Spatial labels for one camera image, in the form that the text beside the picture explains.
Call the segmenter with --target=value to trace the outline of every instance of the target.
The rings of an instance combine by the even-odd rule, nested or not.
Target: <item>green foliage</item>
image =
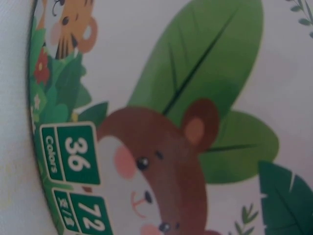
[[[92,106],[78,116],[78,121],[92,121],[98,127],[107,116],[108,103]]]
[[[156,110],[177,126],[199,98],[214,102],[222,123],[232,118],[249,121],[248,128],[231,121],[225,138],[214,145],[220,151],[201,155],[208,183],[253,177],[259,160],[276,156],[277,137],[266,125],[247,115],[227,115],[250,75],[262,30],[260,0],[191,1],[165,29],[129,100],[129,105]]]
[[[252,232],[254,231],[254,227],[250,226],[250,223],[252,223],[256,217],[259,215],[259,212],[253,212],[253,204],[250,205],[249,210],[244,206],[242,207],[242,212],[241,212],[241,223],[238,223],[237,221],[235,222],[235,229],[237,232],[237,235],[251,235]]]
[[[191,1],[157,42],[129,105],[179,125],[188,106],[206,97],[224,118],[253,67],[262,28],[260,0]]]
[[[295,5],[290,8],[293,12],[299,12],[302,11],[305,18],[299,19],[299,23],[305,26],[312,26],[313,25],[313,15],[311,8],[306,0],[286,0],[286,1],[293,1]]]
[[[279,141],[274,132],[259,119],[232,111],[221,123],[213,146],[200,155],[208,183],[234,183],[258,174],[259,161],[273,161]]]
[[[88,105],[90,102],[91,102],[91,96],[89,92],[82,84],[80,84],[74,108],[76,109],[76,108],[83,107],[85,105]]]
[[[266,235],[310,235],[313,232],[313,192],[298,175],[261,162],[260,188]]]
[[[32,118],[36,125],[34,132],[34,145],[38,160],[39,172],[43,180],[43,186],[53,222],[60,234],[63,233],[63,225],[58,217],[58,211],[54,204],[51,189],[53,187],[71,190],[67,184],[57,184],[51,182],[45,168],[43,150],[39,129],[42,124],[68,122],[74,108],[79,108],[91,103],[91,96],[88,90],[82,85],[81,77],[86,74],[86,69],[82,65],[82,54],[76,57],[74,53],[63,60],[56,60],[48,55],[49,78],[47,84],[37,84],[34,71],[40,52],[44,45],[45,30],[36,29],[36,18],[33,21],[32,36],[30,42],[29,58],[29,83],[30,83],[30,105],[33,109]],[[40,105],[35,109],[35,97],[40,100]],[[89,108],[80,115],[80,119],[90,120],[100,123],[106,116],[107,103]]]

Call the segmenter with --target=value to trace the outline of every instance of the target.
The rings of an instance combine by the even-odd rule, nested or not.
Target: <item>green label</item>
[[[42,135],[42,148],[45,153],[45,162],[50,174],[51,179],[53,180],[63,180],[59,153],[57,148],[57,140],[55,138],[55,132],[53,127],[43,128],[41,131]]]
[[[66,181],[100,184],[92,127],[57,127]]]
[[[75,215],[69,203],[68,194],[66,192],[55,190],[54,199],[58,206],[60,217],[62,218],[64,226],[68,230],[80,232],[75,220]]]
[[[113,235],[102,197],[70,193],[70,198],[82,233]]]
[[[113,235],[102,197],[53,189],[64,227],[84,235]]]
[[[43,125],[41,134],[51,180],[100,184],[93,124]]]

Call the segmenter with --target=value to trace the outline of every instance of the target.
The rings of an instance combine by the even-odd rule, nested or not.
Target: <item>cartoon bear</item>
[[[208,99],[189,106],[180,128],[148,108],[120,109],[97,129],[103,186],[83,190],[104,197],[114,234],[219,235],[205,230],[206,183],[198,160],[218,128]]]
[[[56,59],[74,52],[89,52],[97,38],[97,23],[92,17],[94,0],[39,0],[35,16],[37,29],[44,28],[45,46]]]

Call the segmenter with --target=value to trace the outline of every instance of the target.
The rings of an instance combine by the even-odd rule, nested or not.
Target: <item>bear mouth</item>
[[[146,216],[144,216],[143,214],[141,214],[138,210],[137,210],[137,206],[139,206],[140,204],[142,203],[145,203],[146,202],[146,199],[145,198],[142,198],[140,200],[135,200],[135,196],[136,196],[136,192],[133,191],[132,194],[131,194],[131,205],[132,205],[132,209],[133,211],[135,212],[135,214],[141,218],[141,219],[145,219]]]

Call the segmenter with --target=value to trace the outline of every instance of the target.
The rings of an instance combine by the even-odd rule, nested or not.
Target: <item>bear nose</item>
[[[158,229],[159,229],[161,232],[166,233],[166,232],[170,231],[171,226],[170,226],[168,223],[163,222],[163,223],[160,224],[160,226],[158,227]]]
[[[151,194],[148,191],[145,191],[145,199],[146,201],[151,204],[152,203],[152,197]]]
[[[65,16],[65,17],[63,18],[63,20],[62,20],[62,24],[63,24],[63,25],[67,25],[67,24],[68,24],[68,21],[69,21],[68,16]]]

